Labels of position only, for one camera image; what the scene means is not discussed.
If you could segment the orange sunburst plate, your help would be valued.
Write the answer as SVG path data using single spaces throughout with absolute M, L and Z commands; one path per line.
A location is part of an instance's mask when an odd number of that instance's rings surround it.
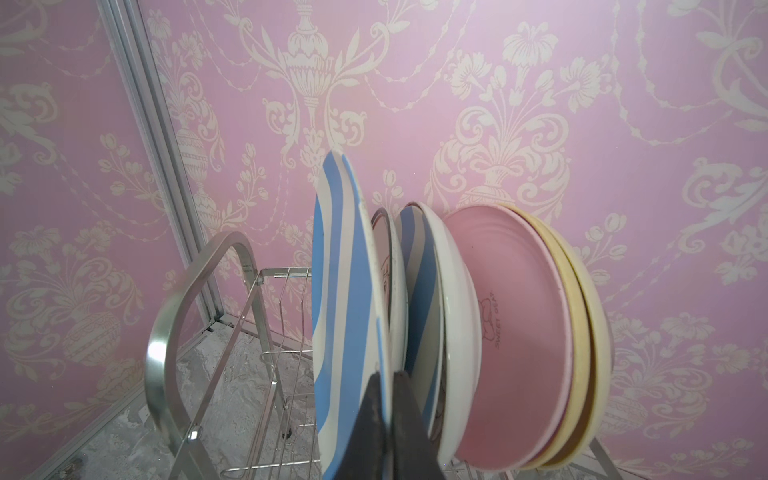
M 380 207 L 371 219 L 388 312 L 392 368 L 405 367 L 408 335 L 406 271 L 394 217 Z

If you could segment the yellow bear plate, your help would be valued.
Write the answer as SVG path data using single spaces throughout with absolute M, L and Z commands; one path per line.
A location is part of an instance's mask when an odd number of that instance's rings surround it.
M 587 414 L 594 399 L 589 315 L 583 290 L 575 270 L 575 263 L 567 252 L 565 242 L 551 227 L 524 212 L 518 207 L 510 208 L 525 219 L 541 236 L 549 254 L 558 269 L 564 286 L 571 326 L 572 381 L 568 402 L 557 430 L 548 444 L 533 459 L 522 467 L 524 470 L 538 468 L 561 468 L 577 454 L 576 446 L 586 432 Z

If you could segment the blue striped plate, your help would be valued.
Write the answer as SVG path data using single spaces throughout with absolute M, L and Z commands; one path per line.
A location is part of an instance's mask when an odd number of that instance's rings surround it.
M 350 161 L 330 151 L 315 184 L 312 355 L 321 475 L 336 476 L 372 375 L 391 365 L 379 256 Z
M 426 213 L 408 204 L 397 219 L 408 293 L 404 370 L 410 377 L 419 418 L 431 432 L 437 416 L 444 327 L 435 242 Z

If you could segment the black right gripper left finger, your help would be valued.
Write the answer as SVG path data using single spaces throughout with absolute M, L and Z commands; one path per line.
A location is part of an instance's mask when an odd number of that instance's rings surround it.
M 335 480 L 378 480 L 384 472 L 387 430 L 385 427 L 380 374 L 368 381 L 355 424 L 334 476 Z

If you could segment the pink bear plate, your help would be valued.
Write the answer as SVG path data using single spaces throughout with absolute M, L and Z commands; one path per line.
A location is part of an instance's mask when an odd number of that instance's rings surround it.
M 571 320 L 541 235 L 503 206 L 449 214 L 474 282 L 483 340 L 480 378 L 459 459 L 487 472 L 523 466 L 555 434 L 572 382 Z

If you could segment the cream beige plate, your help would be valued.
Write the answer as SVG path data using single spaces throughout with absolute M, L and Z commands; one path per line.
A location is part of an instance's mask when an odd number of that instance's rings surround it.
M 577 454 L 567 462 L 566 465 L 568 465 L 589 446 L 597 435 L 608 403 L 614 355 L 609 322 L 604 313 L 595 284 L 581 258 L 576 254 L 575 250 L 564 237 L 560 234 L 559 236 L 564 240 L 566 250 L 575 263 L 575 270 L 583 290 L 585 304 L 589 315 L 591 347 L 594 355 L 591 376 L 593 381 L 592 392 L 594 394 L 594 399 L 591 402 L 591 409 L 587 414 L 586 432 L 583 434 L 581 440 L 578 441 L 576 446 Z

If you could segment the brown rim petal pattern plate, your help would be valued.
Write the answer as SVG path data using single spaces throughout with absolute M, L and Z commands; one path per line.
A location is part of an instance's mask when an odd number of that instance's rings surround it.
M 437 459 L 446 465 L 457 453 L 468 425 L 480 376 L 482 328 L 474 283 L 451 232 L 426 204 L 416 206 L 434 239 L 441 284 L 447 377 Z

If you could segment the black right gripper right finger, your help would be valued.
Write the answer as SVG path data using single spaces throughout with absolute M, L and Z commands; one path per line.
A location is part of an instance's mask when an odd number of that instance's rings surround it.
M 437 452 L 423 425 L 409 375 L 405 371 L 396 372 L 393 386 L 393 478 L 444 480 Z

